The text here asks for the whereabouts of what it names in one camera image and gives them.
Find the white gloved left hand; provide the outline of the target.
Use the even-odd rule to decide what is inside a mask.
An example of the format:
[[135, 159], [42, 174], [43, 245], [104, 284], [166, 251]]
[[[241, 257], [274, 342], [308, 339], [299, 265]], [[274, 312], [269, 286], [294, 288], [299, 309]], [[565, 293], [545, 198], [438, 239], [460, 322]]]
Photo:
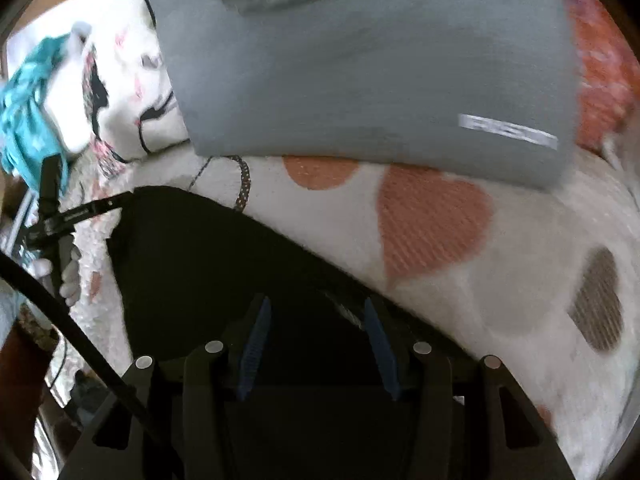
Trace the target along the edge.
[[32, 260], [29, 273], [39, 281], [49, 280], [53, 285], [58, 285], [56, 296], [60, 297], [67, 307], [73, 307], [81, 295], [79, 274], [80, 251], [75, 246], [70, 246], [68, 260], [65, 268], [62, 268], [60, 258], [53, 261], [47, 258]]

